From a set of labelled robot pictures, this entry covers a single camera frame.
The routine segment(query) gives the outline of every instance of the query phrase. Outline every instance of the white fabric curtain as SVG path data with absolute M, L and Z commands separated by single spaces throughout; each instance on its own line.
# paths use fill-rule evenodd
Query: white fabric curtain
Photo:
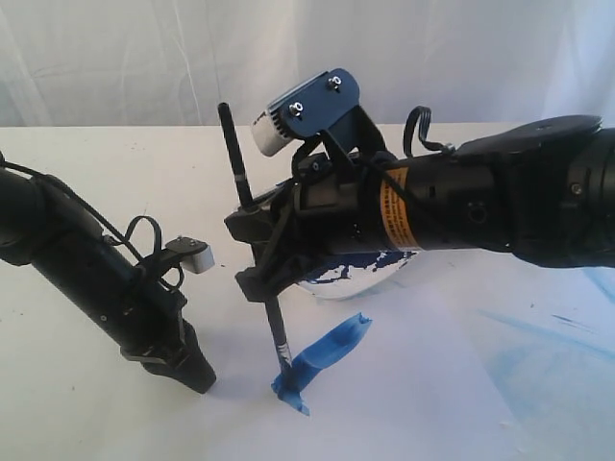
M 613 123 L 615 2 L 0 0 L 0 126 L 249 123 L 333 67 L 380 123 Z

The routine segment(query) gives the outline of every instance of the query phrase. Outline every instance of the warning label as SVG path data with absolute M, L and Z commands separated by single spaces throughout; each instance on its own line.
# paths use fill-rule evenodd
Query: warning label
M 407 168 L 387 170 L 387 173 L 401 187 L 406 187 Z M 418 248 L 407 221 L 406 203 L 385 181 L 381 184 L 381 216 L 386 234 L 398 250 Z

